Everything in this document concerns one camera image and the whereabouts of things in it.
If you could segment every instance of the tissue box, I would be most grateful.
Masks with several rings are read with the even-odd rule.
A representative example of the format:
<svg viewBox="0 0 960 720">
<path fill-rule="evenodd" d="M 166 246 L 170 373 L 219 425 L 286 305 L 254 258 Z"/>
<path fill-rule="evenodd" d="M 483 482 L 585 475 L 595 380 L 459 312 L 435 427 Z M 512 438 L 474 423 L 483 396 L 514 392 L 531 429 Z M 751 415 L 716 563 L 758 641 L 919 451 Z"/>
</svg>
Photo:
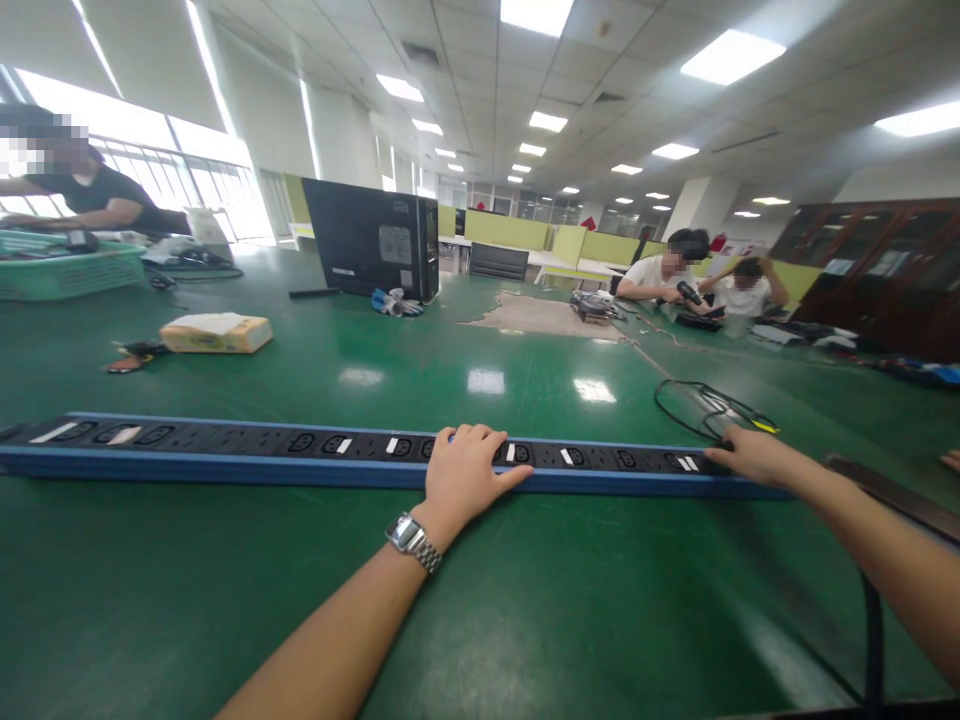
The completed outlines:
<svg viewBox="0 0 960 720">
<path fill-rule="evenodd" d="M 237 313 L 184 315 L 160 328 L 172 352 L 254 353 L 273 338 L 266 318 Z"/>
</svg>

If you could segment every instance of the green plastic basket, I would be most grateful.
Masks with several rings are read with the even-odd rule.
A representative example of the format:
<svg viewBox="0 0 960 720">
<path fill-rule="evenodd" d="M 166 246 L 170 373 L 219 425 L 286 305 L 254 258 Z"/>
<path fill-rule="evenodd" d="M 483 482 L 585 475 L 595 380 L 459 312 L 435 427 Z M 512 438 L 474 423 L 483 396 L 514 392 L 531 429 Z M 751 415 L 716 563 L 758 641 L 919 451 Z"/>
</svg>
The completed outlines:
<svg viewBox="0 0 960 720">
<path fill-rule="evenodd" d="M 0 300 L 66 300 L 146 280 L 144 248 L 101 240 L 100 250 L 45 260 L 5 260 L 3 255 L 43 252 L 49 235 L 0 231 Z"/>
</svg>

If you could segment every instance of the silver watch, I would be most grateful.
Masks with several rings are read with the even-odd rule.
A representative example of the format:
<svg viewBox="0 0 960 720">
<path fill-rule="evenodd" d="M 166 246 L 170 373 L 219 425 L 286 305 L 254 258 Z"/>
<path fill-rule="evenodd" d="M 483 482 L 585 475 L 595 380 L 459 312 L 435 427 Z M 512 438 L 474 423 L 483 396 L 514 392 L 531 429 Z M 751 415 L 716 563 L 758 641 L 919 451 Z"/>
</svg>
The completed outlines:
<svg viewBox="0 0 960 720">
<path fill-rule="evenodd" d="M 401 513 L 400 517 L 390 523 L 385 534 L 397 550 L 405 555 L 413 555 L 431 575 L 440 567 L 443 555 L 430 544 L 423 526 L 414 520 L 410 513 Z"/>
</svg>

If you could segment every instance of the black computer case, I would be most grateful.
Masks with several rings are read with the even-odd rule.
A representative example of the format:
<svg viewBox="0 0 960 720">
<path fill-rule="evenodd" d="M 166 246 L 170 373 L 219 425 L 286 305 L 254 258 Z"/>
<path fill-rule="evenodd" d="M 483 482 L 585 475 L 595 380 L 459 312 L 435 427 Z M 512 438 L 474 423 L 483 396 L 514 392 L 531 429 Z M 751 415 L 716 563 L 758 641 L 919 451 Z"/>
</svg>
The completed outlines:
<svg viewBox="0 0 960 720">
<path fill-rule="evenodd" d="M 329 287 L 355 295 L 403 288 L 426 305 L 440 291 L 437 201 L 304 178 Z"/>
</svg>

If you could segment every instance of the hand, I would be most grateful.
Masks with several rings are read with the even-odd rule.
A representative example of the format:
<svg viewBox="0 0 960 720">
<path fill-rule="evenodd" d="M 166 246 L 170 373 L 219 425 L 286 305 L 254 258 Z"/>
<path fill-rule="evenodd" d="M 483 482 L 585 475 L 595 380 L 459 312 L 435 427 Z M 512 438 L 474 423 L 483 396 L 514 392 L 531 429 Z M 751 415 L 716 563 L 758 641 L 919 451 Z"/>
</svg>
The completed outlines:
<svg viewBox="0 0 960 720">
<path fill-rule="evenodd" d="M 683 295 L 675 287 L 660 288 L 660 299 L 664 302 L 678 303 L 683 301 Z"/>
<path fill-rule="evenodd" d="M 761 485 L 789 488 L 793 478 L 801 476 L 805 470 L 820 469 L 816 461 L 783 444 L 770 433 L 728 425 L 723 439 L 733 443 L 733 452 L 707 448 L 704 454 Z"/>
<path fill-rule="evenodd" d="M 493 471 L 493 456 L 506 439 L 505 432 L 486 425 L 461 425 L 456 431 L 448 427 L 437 433 L 427 466 L 427 499 L 411 514 L 441 552 L 440 546 L 452 542 L 468 522 L 533 474 L 529 465 L 502 475 Z"/>
</svg>

